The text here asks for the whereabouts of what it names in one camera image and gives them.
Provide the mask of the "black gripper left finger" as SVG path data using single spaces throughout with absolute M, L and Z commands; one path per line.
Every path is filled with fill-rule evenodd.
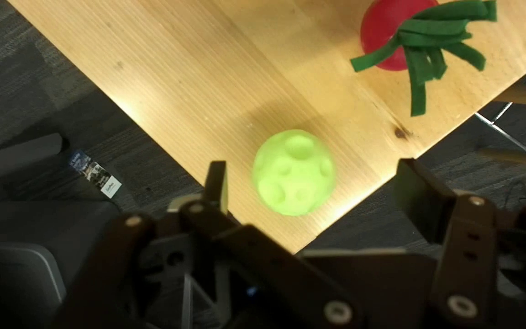
M 208 212 L 224 212 L 228 205 L 226 163 L 212 161 L 206 172 L 202 203 Z

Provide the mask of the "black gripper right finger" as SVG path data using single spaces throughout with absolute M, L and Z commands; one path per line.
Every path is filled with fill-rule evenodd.
M 422 163 L 400 159 L 392 179 L 394 199 L 422 236 L 444 236 L 456 194 Z

